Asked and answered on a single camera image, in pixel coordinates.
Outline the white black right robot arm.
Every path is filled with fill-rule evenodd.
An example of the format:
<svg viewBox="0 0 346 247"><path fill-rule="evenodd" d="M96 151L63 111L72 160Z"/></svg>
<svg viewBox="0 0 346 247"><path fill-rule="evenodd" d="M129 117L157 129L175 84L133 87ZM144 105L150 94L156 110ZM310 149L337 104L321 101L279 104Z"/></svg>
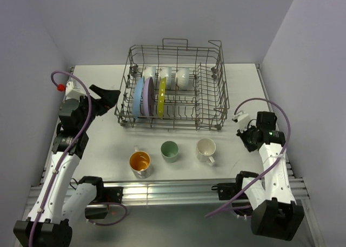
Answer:
<svg viewBox="0 0 346 247"><path fill-rule="evenodd" d="M212 190L219 200L230 200L235 195L246 199L249 207L231 205L235 214L251 218L254 235L291 241L303 218L304 209L296 203L291 191L286 165L283 132L276 129L277 117L273 112L259 111L252 124L249 114L241 111L234 115L238 124L236 135L249 152L258 151L266 174L241 171L233 183L218 183Z"/></svg>

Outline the white bowl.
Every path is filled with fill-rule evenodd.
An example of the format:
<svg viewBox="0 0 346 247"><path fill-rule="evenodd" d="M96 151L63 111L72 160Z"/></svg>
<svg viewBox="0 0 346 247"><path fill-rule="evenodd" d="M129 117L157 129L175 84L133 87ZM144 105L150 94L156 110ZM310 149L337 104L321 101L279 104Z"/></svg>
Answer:
<svg viewBox="0 0 346 247"><path fill-rule="evenodd" d="M171 89L172 67L164 67L158 75L159 79L166 78L166 89Z"/></svg>
<svg viewBox="0 0 346 247"><path fill-rule="evenodd" d="M181 90L187 90L189 84L189 68L181 68L176 72L176 85Z"/></svg>
<svg viewBox="0 0 346 247"><path fill-rule="evenodd" d="M142 76L144 79L152 78L154 79L156 75L156 67L148 66L143 70Z"/></svg>

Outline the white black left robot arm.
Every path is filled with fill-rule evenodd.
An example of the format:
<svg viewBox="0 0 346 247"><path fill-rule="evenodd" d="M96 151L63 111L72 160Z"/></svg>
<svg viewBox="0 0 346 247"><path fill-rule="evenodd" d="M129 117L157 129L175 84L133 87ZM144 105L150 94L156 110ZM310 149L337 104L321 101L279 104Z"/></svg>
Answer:
<svg viewBox="0 0 346 247"><path fill-rule="evenodd" d="M121 94L95 85L90 90L99 96L80 96L64 100L52 146L50 167L41 192L26 220L17 221L14 234L22 246L69 246L72 225L88 204L105 198L103 180L84 176L69 199L66 193L79 165L89 137L87 129L97 116L113 108Z"/></svg>

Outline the lilac plastic plate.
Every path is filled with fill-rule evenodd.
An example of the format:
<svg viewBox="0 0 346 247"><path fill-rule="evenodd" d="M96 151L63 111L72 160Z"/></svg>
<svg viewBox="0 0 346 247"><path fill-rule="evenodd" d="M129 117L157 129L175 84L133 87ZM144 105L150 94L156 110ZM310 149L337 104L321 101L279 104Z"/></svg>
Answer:
<svg viewBox="0 0 346 247"><path fill-rule="evenodd" d="M143 109L144 115L150 117L154 115L155 105L155 88L152 77L149 77L144 82L143 88Z"/></svg>

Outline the blue plastic plate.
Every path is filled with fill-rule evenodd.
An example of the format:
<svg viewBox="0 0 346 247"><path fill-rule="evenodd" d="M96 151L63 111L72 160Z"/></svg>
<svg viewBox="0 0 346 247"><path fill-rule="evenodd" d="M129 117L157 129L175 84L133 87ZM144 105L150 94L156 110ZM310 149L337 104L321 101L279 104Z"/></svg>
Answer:
<svg viewBox="0 0 346 247"><path fill-rule="evenodd" d="M132 105L132 115L134 119L137 119L139 116L143 85L144 79L140 78L135 87L134 101Z"/></svg>

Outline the green polka-dot plate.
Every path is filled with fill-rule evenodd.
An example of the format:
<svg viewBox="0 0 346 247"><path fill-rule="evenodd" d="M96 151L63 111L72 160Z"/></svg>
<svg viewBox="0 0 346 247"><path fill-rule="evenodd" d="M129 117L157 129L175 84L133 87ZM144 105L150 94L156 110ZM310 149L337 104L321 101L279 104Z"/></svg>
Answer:
<svg viewBox="0 0 346 247"><path fill-rule="evenodd" d="M165 100L165 87L166 87L166 78L161 78L159 82L158 89L158 100L157 100L157 116L163 119L164 116L164 100Z"/></svg>

